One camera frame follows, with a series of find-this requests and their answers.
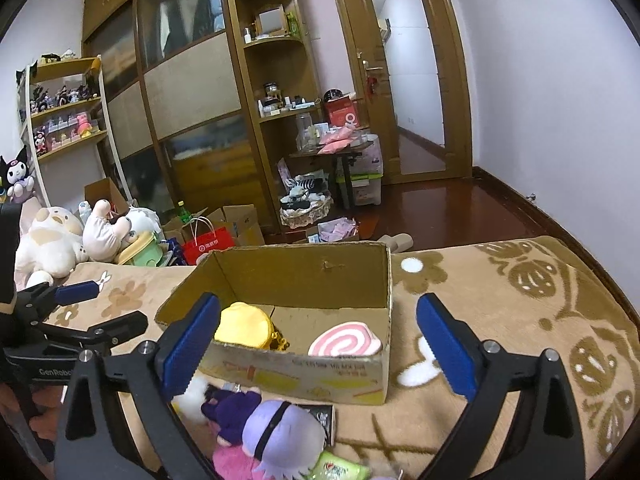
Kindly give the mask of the pink plush toy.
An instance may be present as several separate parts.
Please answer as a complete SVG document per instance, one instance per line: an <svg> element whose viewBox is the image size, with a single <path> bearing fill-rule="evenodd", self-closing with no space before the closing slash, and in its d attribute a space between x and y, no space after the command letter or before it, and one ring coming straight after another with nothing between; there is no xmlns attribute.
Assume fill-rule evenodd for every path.
<svg viewBox="0 0 640 480"><path fill-rule="evenodd" d="M258 461L247 456L240 446L218 446L213 452L216 473L224 480L264 480L262 471L257 471Z"/></svg>

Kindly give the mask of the yellow round plush toy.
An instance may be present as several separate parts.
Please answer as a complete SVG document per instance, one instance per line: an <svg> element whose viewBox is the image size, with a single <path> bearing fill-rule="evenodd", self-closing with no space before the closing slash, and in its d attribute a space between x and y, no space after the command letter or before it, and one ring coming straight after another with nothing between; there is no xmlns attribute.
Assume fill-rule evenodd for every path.
<svg viewBox="0 0 640 480"><path fill-rule="evenodd" d="M285 351L290 346L265 311L241 301L220 312L214 341L273 351Z"/></svg>

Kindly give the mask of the purple haired doll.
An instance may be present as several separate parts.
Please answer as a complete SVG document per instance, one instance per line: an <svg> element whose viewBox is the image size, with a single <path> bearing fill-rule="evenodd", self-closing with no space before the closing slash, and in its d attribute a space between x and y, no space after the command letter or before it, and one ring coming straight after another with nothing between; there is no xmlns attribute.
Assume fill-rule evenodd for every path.
<svg viewBox="0 0 640 480"><path fill-rule="evenodd" d="M326 448L322 426L298 405L257 390L209 387L202 413L218 446L240 446L265 479L303 479Z"/></svg>

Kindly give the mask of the pink swirl plush cushion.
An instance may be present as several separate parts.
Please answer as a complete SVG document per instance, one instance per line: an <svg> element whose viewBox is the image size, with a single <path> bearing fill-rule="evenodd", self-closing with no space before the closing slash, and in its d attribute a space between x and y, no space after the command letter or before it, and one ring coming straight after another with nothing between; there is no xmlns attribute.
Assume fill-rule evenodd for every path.
<svg viewBox="0 0 640 480"><path fill-rule="evenodd" d="M319 335L309 346L308 356L374 356L383 348L382 341L363 322L345 322Z"/></svg>

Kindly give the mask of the white round plush toy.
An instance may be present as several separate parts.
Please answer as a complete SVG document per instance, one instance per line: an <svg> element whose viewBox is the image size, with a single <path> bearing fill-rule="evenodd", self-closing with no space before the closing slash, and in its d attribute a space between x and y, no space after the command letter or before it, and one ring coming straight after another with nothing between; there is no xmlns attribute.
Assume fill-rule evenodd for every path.
<svg viewBox="0 0 640 480"><path fill-rule="evenodd" d="M202 413L202 405L206 402L208 387L209 381L205 376L195 375L186 387L186 391L172 399L172 407L183 420L194 425L204 425L207 422L207 418Z"/></svg>

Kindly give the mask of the cream plush bear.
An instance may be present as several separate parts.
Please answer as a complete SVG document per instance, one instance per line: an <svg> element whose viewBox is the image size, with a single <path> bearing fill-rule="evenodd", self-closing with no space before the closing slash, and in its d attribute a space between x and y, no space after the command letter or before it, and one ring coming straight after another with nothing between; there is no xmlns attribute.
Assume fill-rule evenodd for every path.
<svg viewBox="0 0 640 480"><path fill-rule="evenodd" d="M67 209L39 209L15 256L15 270L26 278L26 287L64 280L78 263L88 261L83 232L81 221Z"/></svg>

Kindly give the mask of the white plush rabbit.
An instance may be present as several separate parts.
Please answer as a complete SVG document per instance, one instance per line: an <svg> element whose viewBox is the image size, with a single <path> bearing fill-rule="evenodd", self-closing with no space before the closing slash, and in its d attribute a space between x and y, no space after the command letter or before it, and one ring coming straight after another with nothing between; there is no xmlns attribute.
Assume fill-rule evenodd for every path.
<svg viewBox="0 0 640 480"><path fill-rule="evenodd" d="M131 223L121 216L114 223L110 221L111 204L108 200L98 200L82 233L82 244L90 259L97 262L112 262L122 250L122 241L131 232Z"/></svg>

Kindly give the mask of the green yellow plush bag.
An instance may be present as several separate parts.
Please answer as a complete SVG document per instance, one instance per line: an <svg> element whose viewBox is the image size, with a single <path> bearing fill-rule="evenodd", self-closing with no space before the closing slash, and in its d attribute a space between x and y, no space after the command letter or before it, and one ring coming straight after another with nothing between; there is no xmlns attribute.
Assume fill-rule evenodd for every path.
<svg viewBox="0 0 640 480"><path fill-rule="evenodd" d="M119 266L157 266L163 256L163 248L155 234L146 231L117 255L115 263Z"/></svg>

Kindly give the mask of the kuromi plush toy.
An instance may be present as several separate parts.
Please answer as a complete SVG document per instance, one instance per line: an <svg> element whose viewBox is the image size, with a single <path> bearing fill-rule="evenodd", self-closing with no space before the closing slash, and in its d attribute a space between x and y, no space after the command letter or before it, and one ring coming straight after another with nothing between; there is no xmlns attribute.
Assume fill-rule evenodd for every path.
<svg viewBox="0 0 640 480"><path fill-rule="evenodd" d="M8 202L24 204L32 197L34 187L35 179L29 173L27 150L24 146L9 162L1 159L1 188Z"/></svg>

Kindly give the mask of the red paper shopping bag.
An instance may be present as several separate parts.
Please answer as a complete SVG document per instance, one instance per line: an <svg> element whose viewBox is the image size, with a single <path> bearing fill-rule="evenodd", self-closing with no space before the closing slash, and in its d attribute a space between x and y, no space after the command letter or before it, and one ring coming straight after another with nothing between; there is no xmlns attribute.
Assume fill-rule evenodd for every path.
<svg viewBox="0 0 640 480"><path fill-rule="evenodd" d="M190 266L196 266L201 258L214 250L226 250L235 246L227 228L215 228L209 218L194 217L188 227L191 238L182 245L182 252L184 260Z"/></svg>

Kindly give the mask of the green bottle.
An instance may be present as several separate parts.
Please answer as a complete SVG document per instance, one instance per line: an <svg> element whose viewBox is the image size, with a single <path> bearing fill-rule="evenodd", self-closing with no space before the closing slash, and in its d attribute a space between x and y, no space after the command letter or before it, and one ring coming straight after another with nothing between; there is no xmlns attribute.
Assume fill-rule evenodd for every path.
<svg viewBox="0 0 640 480"><path fill-rule="evenodd" d="M189 224L192 220L192 214L186 209L183 200L178 201L178 216L183 224Z"/></svg>

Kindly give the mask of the beige floral blanket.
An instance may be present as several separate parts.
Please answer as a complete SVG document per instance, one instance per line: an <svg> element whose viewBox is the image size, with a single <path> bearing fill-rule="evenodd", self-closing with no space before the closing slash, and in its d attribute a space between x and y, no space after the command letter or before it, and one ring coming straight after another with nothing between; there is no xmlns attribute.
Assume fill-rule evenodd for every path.
<svg viewBox="0 0 640 480"><path fill-rule="evenodd" d="M54 325L84 330L129 312L162 328L158 308L195 266L83 263L71 283L95 281L96 299L56 310ZM623 440L639 409L639 337L627 313L570 250L548 236L392 255L390 376L381 405L337 404L334 453L414 478L445 442L465 406L416 325L432 292L480 339L513 353L559 352L575 396L587 474Z"/></svg>

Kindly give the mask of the white toy display shelf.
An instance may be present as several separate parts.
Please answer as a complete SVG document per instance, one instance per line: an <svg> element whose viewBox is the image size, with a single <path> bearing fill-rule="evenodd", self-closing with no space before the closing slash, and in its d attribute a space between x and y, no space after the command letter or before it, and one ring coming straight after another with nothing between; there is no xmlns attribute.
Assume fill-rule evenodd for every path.
<svg viewBox="0 0 640 480"><path fill-rule="evenodd" d="M103 178L132 200L107 106L102 58L46 54L16 79L20 138L40 203L70 205L88 181Z"/></svg>

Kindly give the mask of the cardboard box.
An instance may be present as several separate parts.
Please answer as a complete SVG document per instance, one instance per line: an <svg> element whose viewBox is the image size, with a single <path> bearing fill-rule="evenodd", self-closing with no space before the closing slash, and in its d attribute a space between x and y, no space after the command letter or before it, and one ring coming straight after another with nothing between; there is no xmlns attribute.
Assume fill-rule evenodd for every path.
<svg viewBox="0 0 640 480"><path fill-rule="evenodd" d="M371 242L235 247L212 252L158 308L161 328L184 318L206 292L221 307L235 301L270 317L284 351L212 340L203 373L280 396L337 404L381 405L390 376L392 255ZM372 356L311 356L332 327L366 324L381 348Z"/></svg>

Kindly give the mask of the green tissue pack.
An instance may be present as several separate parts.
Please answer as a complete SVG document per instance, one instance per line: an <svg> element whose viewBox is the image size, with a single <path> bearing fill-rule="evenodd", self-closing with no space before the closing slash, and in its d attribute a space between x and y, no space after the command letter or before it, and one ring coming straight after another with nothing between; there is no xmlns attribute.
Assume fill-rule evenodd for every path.
<svg viewBox="0 0 640 480"><path fill-rule="evenodd" d="M371 471L367 466L344 460L330 452L322 452L318 462L306 474L308 480L367 480Z"/></svg>

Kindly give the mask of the black tissue pack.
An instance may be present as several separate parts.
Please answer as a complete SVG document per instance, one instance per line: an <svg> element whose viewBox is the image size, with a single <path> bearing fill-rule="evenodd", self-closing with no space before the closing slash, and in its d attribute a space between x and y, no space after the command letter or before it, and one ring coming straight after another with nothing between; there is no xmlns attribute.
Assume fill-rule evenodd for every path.
<svg viewBox="0 0 640 480"><path fill-rule="evenodd" d="M322 426L326 447L333 448L336 436L336 411L333 404L298 404Z"/></svg>

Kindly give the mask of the lace basket with items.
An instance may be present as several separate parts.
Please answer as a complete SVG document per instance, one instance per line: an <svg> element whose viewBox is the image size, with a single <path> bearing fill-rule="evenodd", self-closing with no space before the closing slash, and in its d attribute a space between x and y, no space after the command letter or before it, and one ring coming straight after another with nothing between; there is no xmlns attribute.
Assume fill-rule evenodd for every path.
<svg viewBox="0 0 640 480"><path fill-rule="evenodd" d="M310 226L329 214L333 198L329 176L323 170L287 176L283 180L285 194L280 197L280 221L289 229Z"/></svg>

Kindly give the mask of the beige slippers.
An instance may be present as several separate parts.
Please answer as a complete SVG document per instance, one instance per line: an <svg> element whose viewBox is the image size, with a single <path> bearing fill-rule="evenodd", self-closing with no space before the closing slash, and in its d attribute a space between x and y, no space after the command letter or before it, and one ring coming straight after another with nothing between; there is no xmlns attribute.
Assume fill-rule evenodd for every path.
<svg viewBox="0 0 640 480"><path fill-rule="evenodd" d="M408 252L414 245L413 238L408 233L399 233L396 235L385 234L378 239L378 242L384 244L392 254Z"/></svg>

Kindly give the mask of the wooden wardrobe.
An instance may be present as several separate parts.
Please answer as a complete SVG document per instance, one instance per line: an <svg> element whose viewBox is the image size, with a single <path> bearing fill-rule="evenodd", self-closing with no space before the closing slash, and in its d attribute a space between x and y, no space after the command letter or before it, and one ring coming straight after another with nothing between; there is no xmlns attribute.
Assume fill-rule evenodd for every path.
<svg viewBox="0 0 640 480"><path fill-rule="evenodd" d="M139 205L164 220L252 205L273 229L228 0L85 0L82 39Z"/></svg>

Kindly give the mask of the small black side table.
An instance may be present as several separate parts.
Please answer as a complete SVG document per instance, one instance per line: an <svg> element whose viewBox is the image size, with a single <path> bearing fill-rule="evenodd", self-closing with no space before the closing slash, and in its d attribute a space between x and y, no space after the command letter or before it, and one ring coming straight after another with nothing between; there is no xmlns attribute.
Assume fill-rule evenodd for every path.
<svg viewBox="0 0 640 480"><path fill-rule="evenodd" d="M355 206L354 187L352 186L352 173L350 167L352 163L361 157L363 152L370 148L373 144L372 141L366 141L356 146L348 146L335 153L320 154L318 150L311 152L295 152L288 155L289 158L309 158L315 159L327 159L331 166L329 171L329 189L332 196L337 199L337 207L342 209L352 209ZM338 170L342 170L342 176L344 179L344 188L346 195L343 195L341 183L338 182Z"/></svg>

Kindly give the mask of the white storage bin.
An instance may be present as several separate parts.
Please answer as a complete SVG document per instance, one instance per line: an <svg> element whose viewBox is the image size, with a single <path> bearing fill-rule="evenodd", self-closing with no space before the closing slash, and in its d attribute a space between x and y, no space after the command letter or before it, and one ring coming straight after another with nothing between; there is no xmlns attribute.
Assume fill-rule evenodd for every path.
<svg viewBox="0 0 640 480"><path fill-rule="evenodd" d="M348 163L351 193L347 191L343 162ZM376 134L366 133L359 144L340 151L335 175L346 208L379 205L383 174L381 144Z"/></svg>

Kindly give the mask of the wooden corner shelf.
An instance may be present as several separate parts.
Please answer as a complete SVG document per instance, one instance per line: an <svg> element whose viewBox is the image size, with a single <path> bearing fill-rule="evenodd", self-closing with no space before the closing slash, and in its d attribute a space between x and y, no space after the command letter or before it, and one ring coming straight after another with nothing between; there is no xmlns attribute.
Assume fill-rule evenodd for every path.
<svg viewBox="0 0 640 480"><path fill-rule="evenodd" d="M329 171L333 157L299 151L298 128L309 118L324 121L316 66L297 0L224 0L238 63L241 98L247 107L260 177L266 189L268 220L264 230L288 242L303 237L302 228L280 219L284 184L278 162L293 176Z"/></svg>

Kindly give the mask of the red gift box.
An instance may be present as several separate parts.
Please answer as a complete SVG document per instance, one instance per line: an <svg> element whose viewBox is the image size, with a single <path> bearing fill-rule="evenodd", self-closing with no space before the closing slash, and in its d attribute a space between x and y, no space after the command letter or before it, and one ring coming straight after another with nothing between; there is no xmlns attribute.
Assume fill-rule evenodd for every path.
<svg viewBox="0 0 640 480"><path fill-rule="evenodd" d="M360 126L356 103L350 96L340 96L324 104L332 127Z"/></svg>

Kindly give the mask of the wooden door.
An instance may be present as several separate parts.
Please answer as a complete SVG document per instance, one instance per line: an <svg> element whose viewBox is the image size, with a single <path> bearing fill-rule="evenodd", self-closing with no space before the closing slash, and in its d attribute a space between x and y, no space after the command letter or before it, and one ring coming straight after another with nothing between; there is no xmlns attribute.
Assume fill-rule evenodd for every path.
<svg viewBox="0 0 640 480"><path fill-rule="evenodd" d="M336 0L364 124L390 183L472 174L471 107L451 0Z"/></svg>

